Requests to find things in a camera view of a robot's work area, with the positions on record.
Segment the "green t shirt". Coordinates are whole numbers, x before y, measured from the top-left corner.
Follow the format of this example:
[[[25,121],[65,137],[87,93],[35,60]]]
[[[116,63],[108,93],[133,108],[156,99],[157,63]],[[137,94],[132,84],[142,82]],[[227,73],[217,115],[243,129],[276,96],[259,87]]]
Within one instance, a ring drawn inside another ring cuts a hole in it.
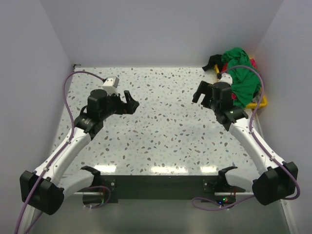
[[[245,108],[261,88],[258,76],[249,70],[253,68],[248,54],[240,47],[226,51],[222,57],[223,63],[228,63],[227,73],[231,75],[232,92],[236,95],[234,105]]]

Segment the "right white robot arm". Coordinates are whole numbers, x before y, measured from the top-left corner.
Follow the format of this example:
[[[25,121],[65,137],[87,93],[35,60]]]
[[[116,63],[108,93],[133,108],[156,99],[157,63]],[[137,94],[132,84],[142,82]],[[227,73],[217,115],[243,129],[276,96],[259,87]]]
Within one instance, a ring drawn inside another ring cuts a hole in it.
[[[213,110],[216,121],[239,141],[252,159],[259,178],[238,172],[236,166],[218,172],[214,188],[224,192],[239,187],[253,192],[262,205],[280,199],[295,199],[300,191],[297,183],[298,167],[278,156],[252,126],[252,118],[243,108],[234,106],[230,84],[217,82],[209,84],[201,81],[193,95],[193,102],[204,98],[201,105]]]

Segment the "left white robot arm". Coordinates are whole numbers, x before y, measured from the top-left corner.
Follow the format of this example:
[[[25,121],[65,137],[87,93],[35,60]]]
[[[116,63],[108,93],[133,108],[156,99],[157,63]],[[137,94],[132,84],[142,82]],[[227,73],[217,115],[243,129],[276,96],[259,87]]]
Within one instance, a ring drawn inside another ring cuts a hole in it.
[[[103,128],[108,117],[135,113],[139,102],[127,90],[124,96],[126,100],[122,101],[119,94],[109,95],[105,90],[95,89],[90,93],[87,105],[74,120],[74,127],[62,144],[33,172],[25,171],[20,176],[21,198],[25,205],[52,215],[74,193],[85,188],[89,191],[100,188],[100,171],[90,166],[83,166],[72,177],[62,177],[74,158]]]

